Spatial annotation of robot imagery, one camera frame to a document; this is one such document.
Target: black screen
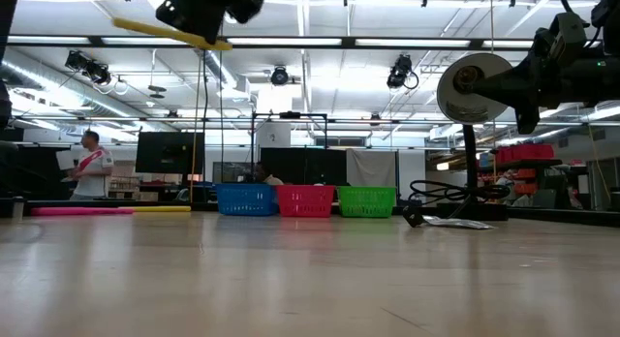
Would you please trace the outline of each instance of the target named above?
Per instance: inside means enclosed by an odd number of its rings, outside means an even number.
[[[322,148],[262,148],[261,162],[284,183],[344,186],[347,153]]]
[[[194,174],[202,173],[204,134],[196,134]],[[194,133],[140,133],[136,172],[192,173]]]

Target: table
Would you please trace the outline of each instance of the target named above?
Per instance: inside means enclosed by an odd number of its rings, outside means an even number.
[[[217,213],[0,226],[0,334],[612,336],[620,230]]]

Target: person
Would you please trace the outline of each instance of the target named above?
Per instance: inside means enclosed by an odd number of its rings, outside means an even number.
[[[256,177],[260,182],[271,186],[281,186],[284,184],[281,179],[274,177],[271,173],[271,168],[262,162],[256,164]]]
[[[79,158],[77,167],[70,172],[70,176],[77,181],[71,200],[105,198],[108,196],[107,179],[112,175],[114,166],[112,155],[99,145],[99,135],[92,131],[84,132],[81,145],[86,151]]]

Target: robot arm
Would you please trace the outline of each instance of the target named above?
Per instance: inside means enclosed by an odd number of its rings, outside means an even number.
[[[536,128],[538,107],[556,109],[566,102],[593,107],[601,101],[620,100],[619,2],[603,0],[592,11],[593,25],[604,30],[602,46],[584,47],[587,39],[579,15],[559,14],[548,29],[537,31],[518,66],[478,80],[471,91],[514,108],[521,134]]]

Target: plastic basket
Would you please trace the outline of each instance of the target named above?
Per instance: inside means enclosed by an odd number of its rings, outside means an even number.
[[[396,203],[393,187],[338,187],[343,217],[387,218]]]
[[[280,214],[285,217],[331,216],[334,186],[276,186]]]
[[[219,184],[217,203],[220,213],[236,216],[269,216],[278,212],[275,191],[265,184]]]

